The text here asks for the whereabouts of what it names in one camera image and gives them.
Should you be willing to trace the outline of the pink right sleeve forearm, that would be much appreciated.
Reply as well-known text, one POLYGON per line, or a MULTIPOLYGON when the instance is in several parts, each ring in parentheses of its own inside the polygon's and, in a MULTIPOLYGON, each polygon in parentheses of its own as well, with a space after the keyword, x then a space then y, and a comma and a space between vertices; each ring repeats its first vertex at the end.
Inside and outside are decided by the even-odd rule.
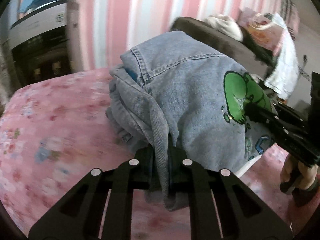
POLYGON ((293 235, 297 235, 307 224, 319 206, 319 174, 307 190, 295 188, 289 203, 289 220, 293 235))

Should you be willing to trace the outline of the person's right hand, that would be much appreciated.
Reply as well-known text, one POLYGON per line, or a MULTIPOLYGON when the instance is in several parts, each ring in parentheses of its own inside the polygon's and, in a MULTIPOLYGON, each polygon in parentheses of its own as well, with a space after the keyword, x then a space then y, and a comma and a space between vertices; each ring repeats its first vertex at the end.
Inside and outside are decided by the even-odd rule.
POLYGON ((280 182, 289 183, 301 190, 309 189, 315 182, 318 173, 318 165, 306 166, 294 156, 288 154, 280 173, 280 182))

